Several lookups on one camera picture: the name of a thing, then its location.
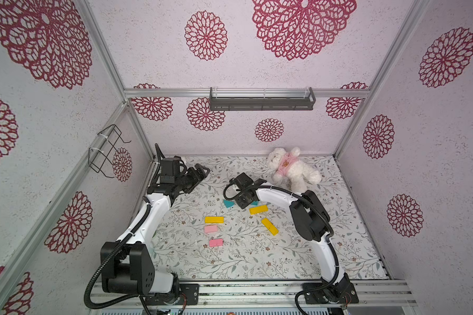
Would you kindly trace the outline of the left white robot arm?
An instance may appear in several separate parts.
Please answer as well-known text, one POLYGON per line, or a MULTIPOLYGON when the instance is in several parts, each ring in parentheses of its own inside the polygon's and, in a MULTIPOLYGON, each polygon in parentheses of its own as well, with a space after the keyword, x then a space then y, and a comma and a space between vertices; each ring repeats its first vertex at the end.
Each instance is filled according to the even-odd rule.
POLYGON ((106 242, 101 248, 101 266, 95 279, 101 280, 104 292, 122 293, 125 299, 180 297, 178 276, 154 266, 147 242, 176 198, 191 193, 209 174, 210 170, 200 164, 185 167, 177 159, 161 162, 135 219, 116 241, 106 242))

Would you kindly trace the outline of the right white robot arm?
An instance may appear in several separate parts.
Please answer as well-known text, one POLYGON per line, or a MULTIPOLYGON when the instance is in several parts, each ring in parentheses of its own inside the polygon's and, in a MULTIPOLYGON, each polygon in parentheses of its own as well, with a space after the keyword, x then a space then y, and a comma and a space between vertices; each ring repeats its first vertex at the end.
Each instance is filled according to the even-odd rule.
POLYGON ((273 186, 259 180, 247 186, 229 184, 236 194, 223 197, 235 202, 244 209, 253 202, 270 203, 273 206, 289 209, 297 233, 306 241, 320 266, 320 279, 314 283, 306 283, 295 297, 296 307, 301 310, 300 299, 311 304, 356 304, 359 298, 355 286, 348 274, 341 267, 331 238, 334 230, 330 217, 317 195, 311 190, 304 193, 291 192, 285 188, 273 186))

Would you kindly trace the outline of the teal triangle block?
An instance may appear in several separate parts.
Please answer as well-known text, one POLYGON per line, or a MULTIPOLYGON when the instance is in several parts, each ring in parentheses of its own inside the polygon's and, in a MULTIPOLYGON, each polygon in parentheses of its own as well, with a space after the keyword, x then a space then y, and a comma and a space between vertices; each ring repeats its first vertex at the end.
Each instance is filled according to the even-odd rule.
POLYGON ((226 208, 231 208, 231 207, 233 207, 233 206, 235 205, 234 202, 229 201, 229 200, 223 200, 223 204, 224 204, 224 206, 225 206, 226 208))

